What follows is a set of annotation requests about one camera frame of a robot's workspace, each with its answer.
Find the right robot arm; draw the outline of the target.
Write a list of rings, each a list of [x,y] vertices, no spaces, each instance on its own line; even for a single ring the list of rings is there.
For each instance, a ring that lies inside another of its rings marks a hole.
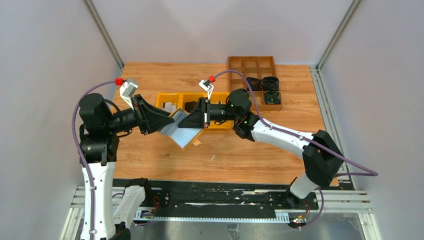
[[[211,121],[232,121],[232,129],[240,138],[267,143],[300,157],[304,173],[292,181],[280,199],[291,208],[298,208],[309,193],[331,184],[343,164],[343,155],[328,132],[310,133],[282,127],[252,112],[251,107],[247,90],[241,88],[232,91],[225,103],[211,103],[201,97],[178,127],[206,129]]]

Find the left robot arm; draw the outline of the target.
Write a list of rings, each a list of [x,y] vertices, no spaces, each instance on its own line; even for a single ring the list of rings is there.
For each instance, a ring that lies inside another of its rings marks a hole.
[[[82,125],[74,137],[85,185],[82,240],[129,240],[130,227],[139,206],[152,199],[148,179],[137,178],[124,190],[113,207],[113,178],[120,142],[118,133],[139,128],[143,135],[174,123],[170,113],[152,106],[139,94],[131,97],[130,108],[112,113],[110,101],[99,93],[82,97],[78,104]]]

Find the yellow leather card holder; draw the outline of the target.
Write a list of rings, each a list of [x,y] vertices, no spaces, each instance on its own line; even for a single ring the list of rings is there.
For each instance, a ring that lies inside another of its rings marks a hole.
[[[182,128],[178,126],[188,115],[184,109],[176,109],[170,115],[174,122],[159,131],[160,134],[170,137],[182,150],[186,149],[204,132],[202,128]]]

